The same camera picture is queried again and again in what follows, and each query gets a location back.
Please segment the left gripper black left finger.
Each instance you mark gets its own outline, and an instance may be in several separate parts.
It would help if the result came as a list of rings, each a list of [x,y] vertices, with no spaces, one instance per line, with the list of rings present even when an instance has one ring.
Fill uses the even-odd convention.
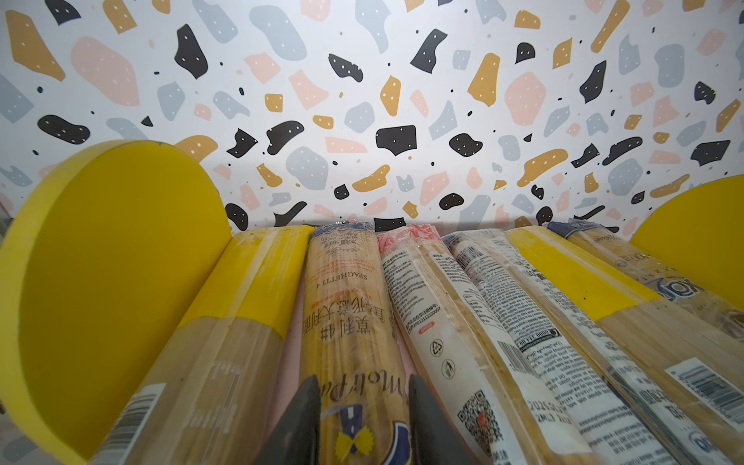
[[[253,464],[319,464],[320,416],[320,384],[317,376],[311,375],[298,386]]]

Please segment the yellow navy spaghetti bag figure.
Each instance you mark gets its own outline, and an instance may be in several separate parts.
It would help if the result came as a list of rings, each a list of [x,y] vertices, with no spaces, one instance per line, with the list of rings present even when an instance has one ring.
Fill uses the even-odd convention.
[[[614,228],[573,219],[551,221],[548,230],[613,265],[666,300],[743,341],[743,310],[616,234]]]

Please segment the red ends clear spaghetti bag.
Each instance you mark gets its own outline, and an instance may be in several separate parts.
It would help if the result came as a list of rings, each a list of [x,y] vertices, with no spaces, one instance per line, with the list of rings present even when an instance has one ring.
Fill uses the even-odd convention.
[[[599,463],[437,230],[411,225],[377,238],[415,366],[478,462]]]

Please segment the white label spaghetti bag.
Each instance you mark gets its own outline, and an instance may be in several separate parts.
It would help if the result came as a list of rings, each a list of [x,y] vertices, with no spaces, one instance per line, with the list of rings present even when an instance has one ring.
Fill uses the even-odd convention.
[[[444,242],[591,450],[604,464],[689,464],[610,378],[612,368],[633,361],[519,254],[507,232],[453,232]]]

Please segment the dark blue spaghetti bag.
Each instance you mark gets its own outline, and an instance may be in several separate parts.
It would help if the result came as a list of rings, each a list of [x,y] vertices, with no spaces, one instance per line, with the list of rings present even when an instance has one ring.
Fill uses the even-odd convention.
[[[410,463],[407,377],[370,219],[313,232],[303,295],[300,376],[320,386],[320,463]]]

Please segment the yellow top spaghetti bag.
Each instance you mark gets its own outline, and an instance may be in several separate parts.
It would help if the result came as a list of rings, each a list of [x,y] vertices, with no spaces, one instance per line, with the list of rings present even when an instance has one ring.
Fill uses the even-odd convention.
[[[680,462],[742,463],[742,344],[547,229],[506,236],[633,361],[610,378]]]
[[[255,459],[312,233],[269,228],[229,242],[92,463]]]

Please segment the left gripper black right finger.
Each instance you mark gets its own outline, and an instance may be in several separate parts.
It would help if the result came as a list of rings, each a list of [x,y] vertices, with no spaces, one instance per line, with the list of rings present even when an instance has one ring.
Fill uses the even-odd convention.
[[[413,464],[475,464],[464,441],[441,409],[426,379],[409,379]]]

